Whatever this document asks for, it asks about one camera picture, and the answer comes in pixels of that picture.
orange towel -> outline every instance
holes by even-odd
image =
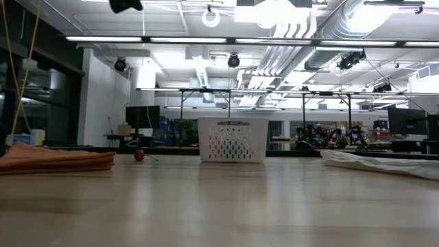
[[[114,165],[114,158],[114,152],[48,150],[15,143],[0,158],[0,175],[109,170]]]

wall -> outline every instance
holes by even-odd
[[[130,81],[84,50],[78,144],[108,146],[105,134],[125,120],[124,106],[129,102]]]

yellow cable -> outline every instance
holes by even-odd
[[[19,95],[19,108],[23,107],[22,103],[21,103],[21,98],[23,98],[23,94],[25,92],[25,87],[26,87],[26,82],[27,82],[27,77],[29,75],[29,68],[30,68],[30,60],[32,59],[32,53],[34,53],[34,45],[35,45],[35,40],[36,40],[36,31],[38,29],[38,22],[40,20],[40,11],[41,11],[41,2],[42,0],[38,1],[38,10],[36,13],[36,20],[35,20],[35,28],[34,28],[34,35],[32,36],[32,43],[30,45],[30,50],[29,50],[29,58],[27,59],[27,68],[26,68],[26,74],[25,74],[25,79],[23,80],[23,85],[21,87],[21,93]],[[16,121],[19,117],[19,112],[17,111],[15,113],[15,118],[14,118],[14,125],[12,126],[12,133],[14,133],[15,128],[16,128]]]
[[[14,69],[14,60],[12,58],[12,49],[11,49],[11,43],[10,43],[10,39],[9,39],[8,21],[6,19],[6,9],[5,9],[5,3],[4,2],[3,2],[3,4],[1,4],[1,7],[2,7],[2,10],[3,10],[3,20],[5,22],[6,41],[8,42],[9,58],[10,58],[11,66],[12,66],[12,75],[14,76],[14,83],[15,83],[15,88],[16,88],[16,94],[19,96],[20,88],[19,88],[19,83],[18,83],[18,80],[16,78],[16,73],[15,73],[15,69]],[[27,122],[27,117],[26,117],[26,113],[25,113],[25,109],[24,109],[23,105],[21,105],[21,107],[19,105],[19,107],[17,108],[17,112],[20,109],[23,111],[23,116],[25,118],[26,126],[27,126],[27,129],[29,130],[29,133],[30,133],[30,127],[29,127],[29,123]]]
[[[14,71],[13,74],[14,74],[15,86],[17,88],[17,94],[19,95],[19,107],[17,108],[17,111],[15,112],[14,125],[12,126],[11,134],[14,134],[14,132],[15,132],[16,122],[17,122],[17,119],[19,117],[19,110],[20,109],[23,111],[23,116],[24,116],[25,121],[26,121],[27,129],[29,130],[29,133],[31,132],[30,127],[29,127],[29,123],[27,122],[27,117],[26,117],[26,114],[25,114],[25,109],[23,107],[23,104],[21,103],[21,99],[23,98],[23,94],[24,94],[24,91],[25,91],[27,77],[29,75],[30,60],[32,59],[32,53],[34,52],[34,45],[35,45],[35,40],[36,40],[36,31],[38,30],[38,22],[40,20],[41,3],[42,3],[42,1],[39,0],[38,1],[38,11],[37,11],[36,20],[35,20],[34,35],[32,36],[32,44],[31,44],[31,47],[30,47],[30,50],[29,50],[29,58],[27,59],[28,63],[27,63],[27,68],[26,68],[26,73],[25,73],[25,79],[23,80],[23,85],[21,87],[21,93],[19,92],[19,83],[17,82],[15,71],[13,69],[13,71]],[[9,34],[8,34],[8,21],[6,19],[6,10],[5,10],[5,6],[4,6],[4,2],[3,2],[2,6],[3,6],[3,20],[5,21],[6,39],[8,41],[8,48],[9,48],[9,55],[10,55],[11,63],[13,64],[12,50],[11,50],[10,39],[9,39]]]

white cloth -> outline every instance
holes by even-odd
[[[439,180],[439,161],[362,157],[332,150],[321,151],[320,154],[324,165]]]

folded cloth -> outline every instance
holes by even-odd
[[[323,165],[439,180],[439,161],[362,157],[331,150],[321,151],[320,155]]]
[[[110,170],[115,153],[48,150],[15,143],[0,158],[0,175]]]

